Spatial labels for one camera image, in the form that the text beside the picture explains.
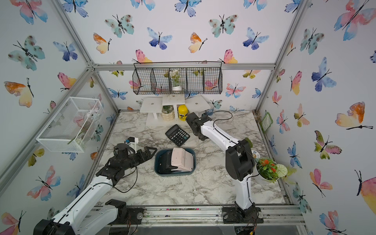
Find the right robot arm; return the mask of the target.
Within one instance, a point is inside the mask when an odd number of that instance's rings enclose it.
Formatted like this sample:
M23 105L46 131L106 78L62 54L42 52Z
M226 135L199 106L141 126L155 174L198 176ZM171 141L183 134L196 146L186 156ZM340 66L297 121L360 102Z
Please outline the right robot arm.
M222 210L226 214L223 217L223 222L257 224L261 210L252 200L251 178L256 167L252 142L248 138L238 140L232 137L207 115L199 117L195 113L191 113L187 116L186 122L193 134L200 140L209 139L225 152L225 167L233 179L236 200L233 207Z

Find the dark teal storage tray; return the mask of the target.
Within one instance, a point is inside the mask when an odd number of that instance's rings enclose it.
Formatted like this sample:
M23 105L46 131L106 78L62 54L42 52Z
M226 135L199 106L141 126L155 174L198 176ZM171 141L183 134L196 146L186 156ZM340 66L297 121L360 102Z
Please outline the dark teal storage tray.
M162 177L191 175L196 170L196 155L191 148L168 148L157 152L155 172Z

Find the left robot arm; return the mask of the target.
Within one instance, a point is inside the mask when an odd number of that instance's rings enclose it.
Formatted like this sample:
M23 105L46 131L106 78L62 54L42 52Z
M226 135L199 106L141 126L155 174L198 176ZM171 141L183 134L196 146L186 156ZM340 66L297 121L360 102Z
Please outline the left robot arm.
M135 150L126 143L117 144L105 166L92 179L87 188L65 209L53 218L42 219L34 228L35 235L95 235L107 225L135 225L128 212L126 202L111 199L94 215L89 212L97 202L116 184L125 178L125 172L137 168L140 164L152 159L157 153L154 147Z

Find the pink calculator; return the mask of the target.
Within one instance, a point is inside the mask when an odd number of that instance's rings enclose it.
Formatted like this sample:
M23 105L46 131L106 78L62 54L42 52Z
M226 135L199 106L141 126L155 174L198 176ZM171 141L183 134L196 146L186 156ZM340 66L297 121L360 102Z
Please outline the pink calculator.
M191 172L194 169L193 154L183 148L174 148L171 155L172 172Z

